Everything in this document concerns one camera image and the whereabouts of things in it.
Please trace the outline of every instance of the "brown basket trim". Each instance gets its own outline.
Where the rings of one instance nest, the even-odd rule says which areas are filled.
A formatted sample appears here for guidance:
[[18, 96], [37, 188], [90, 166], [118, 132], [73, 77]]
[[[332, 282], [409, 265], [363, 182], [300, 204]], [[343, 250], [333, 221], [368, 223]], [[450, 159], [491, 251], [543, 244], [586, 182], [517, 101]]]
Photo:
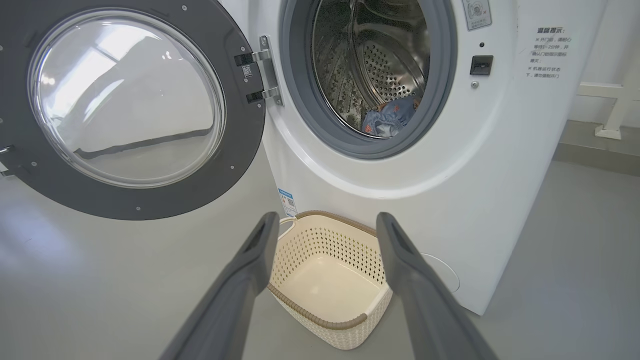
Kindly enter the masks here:
[[362, 313], [358, 315], [355, 319], [352, 319], [346, 322], [328, 322], [326, 320], [320, 319], [319, 317], [317, 317], [316, 315], [313, 315], [307, 310], [304, 310], [300, 305], [296, 304], [291, 299], [286, 297], [283, 293], [281, 293], [280, 290], [276, 289], [276, 287], [273, 286], [271, 283], [267, 285], [267, 289], [269, 289], [269, 291], [271, 291], [271, 293], [275, 295], [275, 297], [280, 299], [283, 303], [287, 304], [295, 312], [304, 316], [306, 319], [310, 320], [314, 324], [324, 327], [325, 329], [347, 330], [360, 325], [361, 323], [365, 322], [365, 320], [367, 319], [367, 314]]
[[347, 225], [351, 225], [353, 227], [355, 227], [356, 229], [362, 230], [367, 234], [370, 234], [371, 236], [374, 236], [377, 238], [376, 236], [376, 230], [372, 229], [366, 225], [362, 225], [361, 223], [357, 222], [357, 221], [353, 221], [349, 218], [346, 217], [342, 217], [340, 215], [336, 215], [334, 213], [328, 213], [326, 211], [320, 211], [320, 210], [310, 210], [310, 211], [304, 211], [302, 213], [299, 213], [296, 215], [296, 218], [301, 219], [303, 217], [307, 217], [310, 215], [321, 215], [324, 217], [328, 217], [328, 218], [332, 218], [334, 220], [338, 220], [339, 222], [344, 222]]

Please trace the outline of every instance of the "beige plastic basket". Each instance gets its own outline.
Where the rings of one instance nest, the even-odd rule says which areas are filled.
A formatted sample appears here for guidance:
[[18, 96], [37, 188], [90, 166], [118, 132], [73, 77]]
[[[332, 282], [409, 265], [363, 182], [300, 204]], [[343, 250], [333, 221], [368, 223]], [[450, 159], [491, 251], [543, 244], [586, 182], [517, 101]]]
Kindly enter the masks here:
[[338, 215], [307, 211], [281, 224], [268, 288], [297, 321], [342, 350], [376, 327], [392, 292], [376, 231]]

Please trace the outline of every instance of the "blue garment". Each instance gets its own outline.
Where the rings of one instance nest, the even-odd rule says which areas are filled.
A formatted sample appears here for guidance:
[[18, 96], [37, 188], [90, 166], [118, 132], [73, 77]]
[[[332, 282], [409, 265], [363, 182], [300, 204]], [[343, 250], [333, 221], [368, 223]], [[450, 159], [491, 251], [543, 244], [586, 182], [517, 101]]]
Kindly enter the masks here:
[[414, 100], [414, 96], [407, 96], [388, 102], [381, 111], [368, 111], [362, 121], [362, 131], [374, 136], [395, 136], [413, 117]]

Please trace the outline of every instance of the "washing machine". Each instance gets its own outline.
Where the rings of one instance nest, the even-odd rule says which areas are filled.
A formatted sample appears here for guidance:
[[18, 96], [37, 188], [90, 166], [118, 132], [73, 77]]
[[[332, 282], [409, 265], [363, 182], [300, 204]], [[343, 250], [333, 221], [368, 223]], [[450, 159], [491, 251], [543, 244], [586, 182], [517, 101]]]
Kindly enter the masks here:
[[380, 211], [393, 214], [481, 315], [604, 6], [5, 3], [0, 161], [70, 208], [149, 220], [217, 199], [262, 141], [288, 215], [324, 210], [374, 225]]

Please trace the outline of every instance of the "white front panel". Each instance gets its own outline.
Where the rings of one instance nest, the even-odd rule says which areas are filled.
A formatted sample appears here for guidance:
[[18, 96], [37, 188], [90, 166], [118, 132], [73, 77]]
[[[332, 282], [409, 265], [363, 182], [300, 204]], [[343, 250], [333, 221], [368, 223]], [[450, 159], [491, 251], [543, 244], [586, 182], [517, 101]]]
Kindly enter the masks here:
[[[467, 31], [463, 2], [452, 5], [453, 88], [435, 125], [412, 148], [375, 161], [329, 149], [293, 106], [278, 41], [272, 44], [284, 107], [269, 105], [263, 140], [276, 183], [294, 196], [298, 211], [331, 211], [367, 225], [380, 211], [393, 214], [422, 253], [455, 271], [458, 301], [482, 314], [556, 147], [604, 1], [492, 1], [492, 25], [474, 31]], [[280, 37], [281, 11], [270, 2], [249, 9], [254, 46], [259, 35]], [[543, 39], [552, 35], [546, 28], [563, 32], [551, 44]], [[561, 48], [540, 47], [556, 44]], [[491, 75], [470, 76], [471, 58], [484, 54], [494, 55]]]

